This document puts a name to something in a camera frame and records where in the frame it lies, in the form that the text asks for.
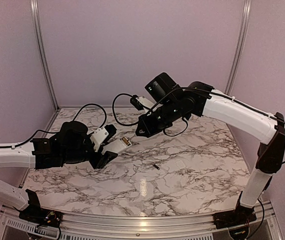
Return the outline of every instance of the white marble tabletop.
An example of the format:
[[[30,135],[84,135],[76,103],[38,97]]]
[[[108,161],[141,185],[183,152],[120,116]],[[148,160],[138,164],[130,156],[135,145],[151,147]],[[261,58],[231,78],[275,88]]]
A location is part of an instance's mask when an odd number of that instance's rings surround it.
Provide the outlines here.
[[[126,123],[142,114],[134,108],[116,110]],[[106,111],[107,123],[117,128],[115,137],[126,136],[133,146],[103,169],[94,170],[89,162],[32,169],[24,188],[36,191],[44,208],[113,216],[177,216],[235,207],[249,172],[226,124],[193,116],[179,136],[159,133],[145,138],[135,136],[135,126],[117,124],[111,109]],[[51,131],[58,131],[76,112],[62,109]],[[77,118],[90,131],[103,119],[98,109],[84,109]],[[167,133],[184,128],[185,123],[177,121]]]

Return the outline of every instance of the lavender wall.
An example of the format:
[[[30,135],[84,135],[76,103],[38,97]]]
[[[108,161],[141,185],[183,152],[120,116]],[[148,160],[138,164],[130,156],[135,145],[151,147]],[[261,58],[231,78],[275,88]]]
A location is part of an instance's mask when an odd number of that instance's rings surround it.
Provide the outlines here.
[[[285,116],[285,1],[252,2],[248,35],[232,94],[259,109]],[[258,141],[240,130],[232,131],[252,168]],[[264,198],[271,199],[285,239],[285,164]]]
[[[0,143],[25,140],[44,128],[53,113],[30,1],[0,1]],[[21,168],[0,169],[0,179],[17,185],[23,173]]]
[[[243,6],[242,0],[40,0],[59,105],[111,105],[121,92],[146,95],[144,86],[161,72],[181,86],[203,81],[225,90]]]

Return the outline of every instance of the white robotic arm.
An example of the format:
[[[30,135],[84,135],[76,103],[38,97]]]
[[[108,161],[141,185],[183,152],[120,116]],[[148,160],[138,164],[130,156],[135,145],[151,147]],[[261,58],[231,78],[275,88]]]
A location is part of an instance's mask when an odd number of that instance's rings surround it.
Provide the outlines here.
[[[46,169],[89,161],[93,168],[102,168],[132,144],[126,138],[108,142],[116,128],[106,125],[87,134],[81,122],[65,122],[51,138],[33,138],[25,144],[0,144],[0,168],[22,167]],[[41,208],[37,194],[11,186],[0,180],[0,201],[20,211],[19,217],[41,225],[58,227],[61,212]]]
[[[155,104],[139,117],[136,129],[138,136],[151,137],[171,127],[172,122],[177,119],[188,120],[193,114],[220,120],[253,135],[260,141],[258,160],[246,188],[239,196],[235,210],[214,215],[218,229],[256,220],[254,206],[283,162],[283,115],[258,110],[202,82],[180,87],[166,73],[161,73],[145,88],[161,106],[156,108]],[[131,99],[130,102],[135,103],[133,105],[139,109],[144,105],[141,99],[145,98],[136,97],[136,101]]]

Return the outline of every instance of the black cable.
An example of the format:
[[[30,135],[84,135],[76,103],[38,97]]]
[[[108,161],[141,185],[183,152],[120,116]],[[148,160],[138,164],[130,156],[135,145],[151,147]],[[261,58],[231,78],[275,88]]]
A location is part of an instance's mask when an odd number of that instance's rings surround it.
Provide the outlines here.
[[[187,122],[183,117],[181,118],[181,120],[183,120],[184,123],[186,124],[186,127],[184,128],[184,130],[182,130],[180,133],[177,133],[177,134],[175,134],[175,135],[168,135],[168,134],[166,133],[166,129],[164,129],[164,130],[162,130],[163,134],[165,134],[165,135],[168,136],[168,137],[176,137],[176,136],[182,134],[184,131],[186,131],[187,128],[188,128],[188,122]]]
[[[59,230],[59,235],[58,235],[58,238],[56,240],[59,240],[62,236],[62,230],[61,230],[60,226],[58,226],[58,230]]]
[[[130,94],[128,94],[128,93],[123,92],[123,93],[119,93],[119,94],[113,99],[111,108],[112,108],[112,114],[113,114],[113,117],[114,117],[115,121],[116,121],[119,125],[126,126],[126,127],[130,127],[130,126],[137,125],[137,124],[139,123],[139,120],[138,120],[137,122],[134,122],[134,123],[122,123],[122,122],[120,122],[120,121],[117,119],[116,112],[115,112],[115,102],[116,102],[117,98],[119,98],[120,96],[128,96],[128,97],[131,97],[131,98],[133,97],[133,95],[130,95]],[[142,106],[143,106],[145,109],[150,110],[149,107],[146,107],[146,106],[144,106],[144,105],[142,105]]]
[[[18,147],[20,147],[20,146],[22,146],[22,145],[28,143],[31,139],[33,139],[33,137],[34,137],[38,132],[42,132],[42,133],[45,133],[45,134],[57,134],[57,133],[58,133],[58,132],[56,132],[56,131],[45,131],[45,130],[38,129],[38,130],[35,131],[34,134],[33,134],[30,138],[28,138],[26,141],[23,141],[23,142],[21,142],[21,143],[18,143],[18,144],[16,144],[16,145],[14,145],[14,147],[15,147],[15,148],[18,148]],[[11,149],[12,146],[0,146],[0,149],[9,149],[9,148]]]
[[[96,107],[100,108],[100,109],[103,111],[104,120],[103,120],[103,123],[102,123],[99,127],[101,128],[102,126],[104,126],[105,123],[106,123],[106,121],[107,121],[107,112],[106,112],[106,110],[105,110],[102,106],[100,106],[99,104],[96,104],[96,103],[87,103],[87,104],[83,105],[83,106],[79,109],[79,111],[76,113],[76,115],[74,116],[74,118],[72,119],[72,121],[75,121],[76,118],[78,117],[78,115],[81,113],[81,111],[82,111],[84,108],[88,107],[88,106],[96,106]]]
[[[193,88],[193,87],[180,87],[180,88],[175,88],[173,90],[171,90],[170,92],[168,92],[162,99],[160,99],[158,102],[156,102],[151,108],[150,110],[148,110],[148,112],[146,113],[146,115],[148,115],[155,107],[157,107],[157,105],[159,105],[161,103],[161,101],[163,101],[165,98],[168,97],[168,95],[172,94],[173,92],[175,91],[178,91],[178,90],[181,90],[181,89],[184,89],[184,90],[194,90],[194,91],[198,91],[198,92],[201,92],[201,93],[207,93],[207,94],[211,94],[211,95],[216,95],[216,96],[219,96],[219,97],[222,97],[222,98],[225,98],[225,99],[228,99],[228,100],[231,100],[231,101],[234,101],[235,103],[247,108],[247,109],[250,109],[256,113],[259,113],[261,115],[264,115],[266,117],[269,117],[273,120],[276,120],[276,121],[279,121],[283,124],[285,124],[285,121],[275,117],[275,116],[269,116],[267,113],[263,112],[263,111],[260,111],[254,107],[251,107],[239,100],[236,100],[236,99],[233,99],[232,97],[228,96],[228,95],[224,95],[224,94],[221,94],[221,93],[217,93],[217,92],[211,92],[211,91],[207,91],[207,90],[203,90],[203,89],[198,89],[198,88]]]
[[[263,222],[264,222],[264,219],[265,219],[265,208],[264,208],[264,205],[263,205],[263,203],[259,199],[258,199],[258,202],[260,203],[261,208],[262,208],[262,219],[261,219],[261,222],[258,225],[258,227],[255,229],[255,231],[253,231],[252,234],[249,237],[246,238],[247,240],[250,239],[255,233],[257,233],[259,228],[263,225]]]

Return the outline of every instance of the black bracket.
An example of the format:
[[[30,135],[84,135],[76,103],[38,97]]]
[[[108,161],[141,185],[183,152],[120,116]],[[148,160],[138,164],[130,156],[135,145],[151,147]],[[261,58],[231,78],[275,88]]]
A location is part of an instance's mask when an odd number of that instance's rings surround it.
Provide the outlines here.
[[[103,146],[116,134],[114,125],[106,125],[107,138],[98,151],[94,151],[95,144],[87,134],[88,127],[78,121],[64,122],[58,133],[48,138],[33,138],[35,169],[49,169],[62,167],[64,164],[78,164],[89,161],[94,169],[102,169],[107,163],[115,159],[118,154],[106,152],[102,154]]]
[[[63,213],[56,210],[42,208],[37,194],[34,191],[26,189],[29,197],[29,206],[20,211],[19,218],[38,224],[39,226],[49,226],[53,228],[59,228]]]
[[[284,121],[284,116],[277,112],[275,116]],[[285,155],[285,125],[281,121],[277,121],[275,126],[276,133],[269,142],[268,145],[260,143],[258,149],[258,160],[256,163],[256,169],[266,173],[277,173],[283,164]]]
[[[217,212],[213,215],[213,221],[217,229],[248,224],[249,222],[257,220],[254,208],[240,205],[241,196],[242,194],[240,194],[234,210]]]

